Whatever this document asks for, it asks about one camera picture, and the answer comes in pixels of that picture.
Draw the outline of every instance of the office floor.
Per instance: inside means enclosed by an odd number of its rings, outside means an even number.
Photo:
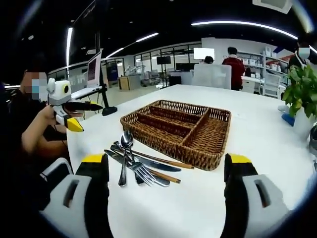
[[[155,86],[149,86],[149,87],[141,87],[141,88],[131,90],[131,91],[120,91],[118,86],[112,86],[111,88],[108,89],[108,91],[106,92],[106,95],[107,95],[109,106],[117,106],[121,103],[125,103],[127,101],[141,97],[141,96],[146,95],[148,93],[155,92],[157,90],[159,90],[159,89],[156,88]],[[94,95],[90,96],[89,98],[86,97],[86,98],[83,98],[82,100],[84,100],[84,101],[91,100],[91,101],[97,102],[97,98],[98,98],[98,95],[94,94]],[[103,101],[102,96],[100,94],[98,103],[103,104],[102,101]],[[95,112],[86,112],[85,118],[87,119],[87,118],[93,116],[94,114],[95,114]]]

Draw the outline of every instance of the potted plant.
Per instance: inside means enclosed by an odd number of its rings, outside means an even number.
[[[294,130],[302,140],[307,140],[317,116],[317,76],[310,65],[291,66],[289,78],[291,85],[282,100],[290,104],[289,114],[295,117]]]

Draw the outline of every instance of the white flower pot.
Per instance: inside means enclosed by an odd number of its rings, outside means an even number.
[[[305,114],[304,108],[301,107],[295,116],[294,130],[302,141],[306,141],[313,125],[316,121],[315,116],[311,115],[308,118]]]

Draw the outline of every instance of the red shirt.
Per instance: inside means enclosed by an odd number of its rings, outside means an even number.
[[[240,89],[242,86],[241,76],[245,72],[242,61],[236,57],[228,57],[224,59],[222,64],[231,66],[231,89]]]

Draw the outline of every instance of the person's hand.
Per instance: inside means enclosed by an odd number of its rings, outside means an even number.
[[[40,110],[39,115],[41,115],[49,125],[55,125],[56,119],[54,116],[54,109],[52,106],[48,105]]]

